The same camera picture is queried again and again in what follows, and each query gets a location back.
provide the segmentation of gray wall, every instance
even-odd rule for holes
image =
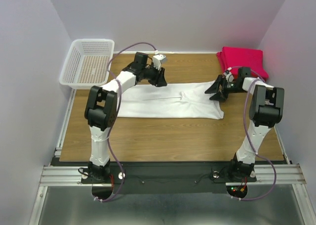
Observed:
[[[72,40],[108,38],[120,50],[257,47],[284,0],[51,0]],[[151,50],[140,46],[134,50]]]
[[[50,0],[0,0],[0,224],[28,224],[69,89],[71,40]]]
[[[259,48],[270,83],[285,88],[278,129],[286,153],[300,163],[316,208],[316,2],[286,0]]]

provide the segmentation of white t-shirt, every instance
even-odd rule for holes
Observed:
[[[204,92],[214,83],[136,85],[122,95],[119,117],[222,119],[219,102]]]

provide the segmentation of white plastic basket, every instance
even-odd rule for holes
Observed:
[[[106,39],[81,39],[72,42],[59,82],[73,89],[90,89],[107,82],[107,69],[113,56],[114,41]]]

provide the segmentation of folded red cloth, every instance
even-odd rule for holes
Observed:
[[[218,52],[216,55],[223,72],[230,67],[250,67],[264,80],[269,78],[268,73],[263,69],[263,52],[261,50],[225,46],[222,48],[222,52]],[[237,77],[238,68],[232,69],[231,73]]]

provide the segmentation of wooden table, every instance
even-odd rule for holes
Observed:
[[[111,70],[118,74],[133,60],[123,54]],[[214,54],[169,54],[165,78],[168,83],[198,83],[216,79],[221,73]],[[90,130],[84,118],[89,91],[76,92],[60,161],[88,161],[91,153]],[[245,137],[242,113],[246,93],[230,94],[221,109],[223,120],[118,118],[111,133],[111,145],[121,161],[228,161]],[[277,135],[271,130],[260,154],[283,160]]]

